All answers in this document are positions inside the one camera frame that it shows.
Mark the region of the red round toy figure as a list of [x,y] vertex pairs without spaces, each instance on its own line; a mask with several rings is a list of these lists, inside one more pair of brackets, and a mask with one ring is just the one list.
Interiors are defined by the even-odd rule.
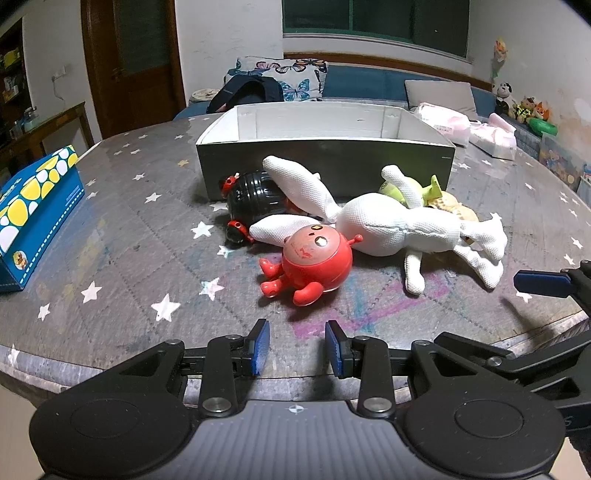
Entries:
[[273,298],[294,289],[295,306],[308,306],[325,293],[334,291],[346,281],[353,265],[353,249],[363,242],[361,234],[351,239],[328,225],[302,227],[283,241],[280,263],[259,260],[266,276],[260,289]]

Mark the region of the white plush rabbit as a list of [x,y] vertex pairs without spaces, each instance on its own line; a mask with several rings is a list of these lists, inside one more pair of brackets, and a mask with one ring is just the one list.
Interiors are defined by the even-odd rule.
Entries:
[[[304,179],[311,171],[300,163],[273,155],[263,159],[263,170],[270,175],[294,174]],[[404,188],[408,178],[396,165],[387,165],[381,175],[385,181]],[[487,221],[464,221],[437,208],[419,205],[408,208],[396,199],[373,192],[363,194],[339,206],[320,178],[318,186],[304,189],[311,195],[315,209],[322,211],[328,225],[346,237],[363,236],[356,250],[375,257],[405,254],[405,288],[419,296],[425,290],[421,274],[425,254],[453,252],[481,278],[487,289],[499,284],[504,272],[502,259],[507,246],[499,215]]]

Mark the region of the black haired doll figure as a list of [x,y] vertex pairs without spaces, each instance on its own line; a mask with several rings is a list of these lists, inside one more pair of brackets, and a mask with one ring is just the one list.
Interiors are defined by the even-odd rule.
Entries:
[[235,247],[256,242],[280,247],[298,229],[327,223],[304,190],[319,183],[318,174],[297,179],[294,174],[283,178],[256,170],[228,176],[219,183],[228,204],[226,241]]

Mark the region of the green frog toy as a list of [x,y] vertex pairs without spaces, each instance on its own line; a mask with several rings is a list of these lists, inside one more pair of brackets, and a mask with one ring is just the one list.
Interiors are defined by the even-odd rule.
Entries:
[[427,207],[443,198],[443,190],[436,175],[431,176],[427,186],[422,186],[417,180],[408,177],[403,189],[385,181],[379,188],[379,192],[396,199],[408,208],[415,208],[419,205]]

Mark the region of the beige peanut toy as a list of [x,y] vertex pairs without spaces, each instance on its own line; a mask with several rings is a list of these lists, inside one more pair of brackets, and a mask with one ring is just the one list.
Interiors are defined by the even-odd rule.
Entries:
[[443,191],[442,196],[439,198],[428,200],[427,205],[452,213],[464,221],[479,221],[477,214],[471,208],[462,204],[454,195],[447,191]]

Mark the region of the colourful storage box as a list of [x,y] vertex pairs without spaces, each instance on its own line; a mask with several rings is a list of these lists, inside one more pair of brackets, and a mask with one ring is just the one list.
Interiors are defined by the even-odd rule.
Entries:
[[562,146],[555,136],[546,133],[540,141],[539,162],[590,205],[589,162]]

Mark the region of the yellow green plush toy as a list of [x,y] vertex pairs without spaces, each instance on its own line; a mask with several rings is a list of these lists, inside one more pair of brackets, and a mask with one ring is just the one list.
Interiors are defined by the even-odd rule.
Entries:
[[533,116],[536,108],[536,101],[534,97],[524,97],[519,103],[515,103],[513,109],[510,111],[512,118],[518,123],[525,123]]

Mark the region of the panda plush toy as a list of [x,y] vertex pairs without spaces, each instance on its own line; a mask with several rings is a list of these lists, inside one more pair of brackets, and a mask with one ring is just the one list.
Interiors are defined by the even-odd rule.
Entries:
[[510,83],[503,82],[496,87],[495,91],[495,110],[497,115],[508,115],[514,108],[515,99],[513,97],[513,88]]

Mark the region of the white cardboard box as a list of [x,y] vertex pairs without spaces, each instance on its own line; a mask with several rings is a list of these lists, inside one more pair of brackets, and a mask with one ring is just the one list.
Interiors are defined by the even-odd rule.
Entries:
[[447,187],[455,145],[411,112],[359,102],[277,102],[238,105],[197,139],[207,196],[221,199],[219,181],[262,169],[268,155],[293,160],[337,199],[376,191],[382,169],[397,165],[422,185]]

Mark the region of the grey cushion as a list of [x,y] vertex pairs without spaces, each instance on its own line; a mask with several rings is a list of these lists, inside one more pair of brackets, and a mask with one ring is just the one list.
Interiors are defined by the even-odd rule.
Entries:
[[429,103],[463,113],[470,121],[478,120],[472,88],[467,82],[406,80],[405,88],[411,108]]

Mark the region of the blue yellow tissue box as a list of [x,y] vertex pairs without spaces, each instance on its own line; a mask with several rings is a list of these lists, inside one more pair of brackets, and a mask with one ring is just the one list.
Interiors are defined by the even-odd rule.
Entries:
[[23,168],[1,197],[1,292],[22,291],[61,225],[84,196],[67,145]]

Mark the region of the dark blue backpack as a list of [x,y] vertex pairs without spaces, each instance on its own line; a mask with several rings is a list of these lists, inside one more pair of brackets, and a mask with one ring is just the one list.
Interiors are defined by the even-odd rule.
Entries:
[[283,88],[270,77],[236,75],[209,102],[206,113],[223,113],[237,105],[283,102]]

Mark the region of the butterfly print pillow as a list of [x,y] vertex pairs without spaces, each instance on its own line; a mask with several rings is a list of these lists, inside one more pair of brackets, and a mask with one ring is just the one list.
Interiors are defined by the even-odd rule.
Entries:
[[235,67],[226,72],[225,83],[235,76],[270,77],[283,88],[287,102],[318,100],[324,93],[329,63],[322,59],[273,59],[245,56],[236,59]]

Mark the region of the dark green window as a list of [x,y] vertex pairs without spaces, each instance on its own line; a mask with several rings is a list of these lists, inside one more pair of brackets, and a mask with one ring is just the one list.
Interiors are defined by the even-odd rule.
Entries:
[[459,0],[291,0],[283,31],[402,41],[465,57],[470,3]]

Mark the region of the wooden side table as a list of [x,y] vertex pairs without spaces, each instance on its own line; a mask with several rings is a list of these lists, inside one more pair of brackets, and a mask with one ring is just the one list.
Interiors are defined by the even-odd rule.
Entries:
[[56,114],[41,122],[38,126],[25,133],[9,145],[1,148],[1,169],[7,168],[10,173],[15,173],[18,167],[25,167],[46,155],[44,140],[56,133],[67,124],[78,121],[86,147],[95,144],[88,122],[85,102],[80,102],[65,111]]

